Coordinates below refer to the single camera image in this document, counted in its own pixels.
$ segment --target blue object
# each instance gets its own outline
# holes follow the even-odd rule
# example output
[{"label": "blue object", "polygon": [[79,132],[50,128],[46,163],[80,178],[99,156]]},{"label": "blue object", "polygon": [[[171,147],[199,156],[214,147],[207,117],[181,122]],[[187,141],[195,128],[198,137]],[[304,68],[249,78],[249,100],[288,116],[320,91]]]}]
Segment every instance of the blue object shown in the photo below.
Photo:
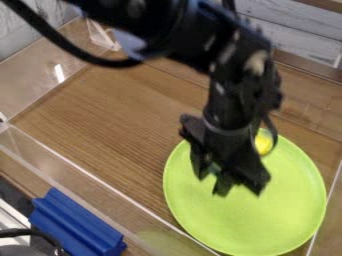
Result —
[{"label": "blue object", "polygon": [[123,235],[88,210],[52,188],[35,199],[30,222],[62,243],[72,256],[119,256],[127,245]]}]

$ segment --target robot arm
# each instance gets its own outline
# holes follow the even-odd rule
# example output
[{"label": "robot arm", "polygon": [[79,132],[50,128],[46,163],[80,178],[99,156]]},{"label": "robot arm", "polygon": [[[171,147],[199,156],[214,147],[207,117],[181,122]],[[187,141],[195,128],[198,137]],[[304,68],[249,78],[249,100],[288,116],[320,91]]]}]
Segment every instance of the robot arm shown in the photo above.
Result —
[{"label": "robot arm", "polygon": [[272,60],[272,43],[229,9],[210,0],[64,0],[88,18],[118,29],[130,56],[125,63],[82,52],[20,0],[2,0],[27,22],[76,57],[99,65],[129,67],[167,56],[211,78],[201,118],[183,115],[181,135],[191,143],[195,174],[211,172],[213,192],[227,195],[234,184],[259,194],[270,175],[254,138],[266,123],[277,142],[269,112],[281,106],[281,79]]}]

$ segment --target black cable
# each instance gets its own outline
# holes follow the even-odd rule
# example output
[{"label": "black cable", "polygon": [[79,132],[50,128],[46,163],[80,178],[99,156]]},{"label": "black cable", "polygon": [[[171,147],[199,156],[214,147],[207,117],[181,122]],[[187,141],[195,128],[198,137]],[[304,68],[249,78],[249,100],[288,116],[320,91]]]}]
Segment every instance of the black cable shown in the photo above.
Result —
[{"label": "black cable", "polygon": [[20,0],[0,0],[10,7],[10,9],[26,20],[26,22],[38,30],[38,32],[62,49],[72,54],[79,59],[90,62],[91,64],[113,67],[127,68],[141,64],[131,58],[126,60],[109,60],[86,52],[75,46],[66,37],[54,29],[48,22],[35,13],[28,5]]},{"label": "black cable", "polygon": [[12,229],[7,229],[7,230],[0,230],[0,238],[10,238],[10,237],[19,237],[19,236],[43,237],[55,247],[55,255],[58,255],[58,256],[66,255],[60,242],[50,234],[47,234],[39,230],[34,230],[34,229],[12,228]]}]

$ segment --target green plate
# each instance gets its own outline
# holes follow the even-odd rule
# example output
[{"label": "green plate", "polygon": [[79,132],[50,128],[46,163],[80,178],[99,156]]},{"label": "green plate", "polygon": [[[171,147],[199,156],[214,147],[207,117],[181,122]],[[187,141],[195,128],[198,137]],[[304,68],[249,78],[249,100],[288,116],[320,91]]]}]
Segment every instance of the green plate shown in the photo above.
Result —
[{"label": "green plate", "polygon": [[235,186],[222,198],[211,194],[214,175],[203,181],[194,175],[187,142],[167,161],[165,194],[171,212],[194,238],[226,254],[284,254],[310,239],[324,220],[325,183],[304,151],[280,136],[264,163],[272,182],[261,196]]}]

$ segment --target wooden table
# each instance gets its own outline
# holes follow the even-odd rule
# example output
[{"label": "wooden table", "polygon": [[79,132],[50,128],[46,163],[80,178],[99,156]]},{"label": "wooden table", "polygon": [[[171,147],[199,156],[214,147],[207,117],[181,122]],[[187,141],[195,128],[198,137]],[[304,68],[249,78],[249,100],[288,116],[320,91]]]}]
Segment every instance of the wooden table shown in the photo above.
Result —
[{"label": "wooden table", "polygon": [[[288,100],[274,121],[314,160],[329,190],[342,159],[342,87],[284,65],[280,70]],[[207,78],[170,60],[127,70],[88,66],[11,123],[178,226],[163,195],[163,167],[181,142],[179,116],[199,115],[206,99]],[[11,168],[2,167],[3,175],[42,196],[48,186],[24,176],[20,167]],[[88,198],[105,209],[99,196]]]}]

